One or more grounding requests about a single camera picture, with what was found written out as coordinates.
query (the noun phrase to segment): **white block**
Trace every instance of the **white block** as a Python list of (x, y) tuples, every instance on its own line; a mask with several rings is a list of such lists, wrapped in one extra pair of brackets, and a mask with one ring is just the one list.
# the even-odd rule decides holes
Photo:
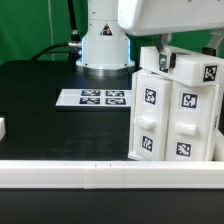
[(0, 141), (5, 136), (5, 120), (0, 118)]
[(193, 88), (173, 82), (166, 160), (212, 159), (220, 113), (215, 105), (222, 94), (220, 85)]
[(140, 67), (188, 86), (207, 86), (224, 81), (224, 59), (181, 48), (170, 47), (176, 54), (176, 66), (168, 72), (159, 68), (159, 53), (155, 47), (142, 47)]
[(84, 188), (82, 162), (6, 161), (0, 163), (0, 188)]
[(197, 125), (186, 124), (186, 123), (176, 123), (176, 132), (186, 135), (195, 135)]
[(134, 125), (130, 134), (133, 149), (129, 152), (146, 160), (164, 160), (171, 82), (146, 70), (135, 75), (135, 111), (131, 114)]
[(144, 117), (144, 116), (135, 118), (134, 123), (146, 130), (150, 128), (154, 128), (156, 126), (155, 120), (151, 120), (148, 117)]
[(224, 188), (223, 162), (124, 162), (123, 188)]
[(84, 188), (122, 188), (122, 162), (94, 162), (85, 166)]

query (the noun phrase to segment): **white object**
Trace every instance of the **white object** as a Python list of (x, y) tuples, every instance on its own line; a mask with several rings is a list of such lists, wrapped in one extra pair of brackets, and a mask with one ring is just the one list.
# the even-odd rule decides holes
[(118, 22), (131, 35), (224, 27), (224, 4), (211, 0), (119, 0)]
[(215, 161), (224, 161), (224, 136), (218, 131), (216, 135), (216, 144), (214, 151), (214, 160)]
[(224, 188), (223, 162), (1, 161), (0, 188)]
[(166, 160), (211, 160), (223, 88), (173, 82)]
[(5, 120), (0, 118), (0, 141), (5, 136)]
[(131, 90), (63, 89), (56, 106), (131, 107)]
[(140, 67), (188, 86), (206, 86), (224, 81), (224, 60), (193, 51), (170, 47), (176, 54), (176, 66), (168, 73), (159, 68), (156, 47), (142, 47)]
[(88, 0), (88, 32), (82, 39), (78, 67), (120, 70), (134, 66), (129, 56), (129, 39), (118, 25), (117, 10), (118, 0)]
[(133, 76), (129, 158), (164, 160), (171, 82), (144, 69)]

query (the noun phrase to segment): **black table surface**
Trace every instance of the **black table surface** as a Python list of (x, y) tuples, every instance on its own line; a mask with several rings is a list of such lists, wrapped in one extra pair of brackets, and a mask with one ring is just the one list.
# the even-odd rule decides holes
[[(130, 89), (131, 76), (91, 77), (67, 62), (0, 66), (0, 160), (127, 160), (129, 111), (55, 107), (58, 89)], [(215, 189), (1, 189), (0, 223), (223, 223)]]
[(127, 160), (130, 109), (66, 110), (60, 89), (130, 89), (130, 75), (96, 77), (67, 62), (9, 62), (0, 67), (0, 116), (7, 135), (0, 159)]

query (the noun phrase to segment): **black cable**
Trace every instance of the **black cable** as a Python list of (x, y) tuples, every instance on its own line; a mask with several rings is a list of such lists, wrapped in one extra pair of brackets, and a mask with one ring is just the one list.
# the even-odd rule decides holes
[(36, 61), (43, 54), (69, 54), (69, 51), (48, 51), (48, 52), (40, 52), (39, 54), (36, 54), (34, 57), (32, 57), (32, 61)]
[(69, 12), (69, 17), (70, 17), (70, 26), (71, 26), (71, 30), (72, 30), (71, 40), (72, 41), (80, 41), (80, 36), (78, 34), (78, 29), (77, 29), (77, 24), (76, 24), (73, 0), (67, 0), (67, 5), (68, 5), (68, 12)]
[(46, 54), (47, 52), (49, 52), (50, 50), (53, 50), (55, 48), (59, 48), (59, 47), (68, 47), (67, 43), (61, 43), (61, 44), (54, 44), (50, 47), (45, 48), (44, 50), (42, 50), (41, 52), (39, 52), (38, 54), (34, 55), (31, 60), (32, 61), (36, 61), (41, 55)]
[(71, 30), (77, 30), (73, 0), (67, 0)]

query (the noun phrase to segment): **green backdrop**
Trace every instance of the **green backdrop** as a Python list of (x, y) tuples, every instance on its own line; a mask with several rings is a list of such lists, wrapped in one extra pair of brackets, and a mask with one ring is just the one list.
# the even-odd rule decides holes
[[(53, 36), (49, 22), (49, 3)], [(87, 31), (87, 0), (74, 0), (81, 35)], [(29, 60), (34, 54), (54, 44), (70, 40), (70, 25), (66, 0), (0, 1), (0, 64), (9, 60)], [(209, 40), (208, 31), (178, 33), (170, 45), (200, 51)], [(131, 57), (139, 60), (140, 47), (151, 45), (151, 37), (131, 41)], [(52, 60), (43, 56), (42, 60)], [(67, 60), (57, 55), (55, 60)]]

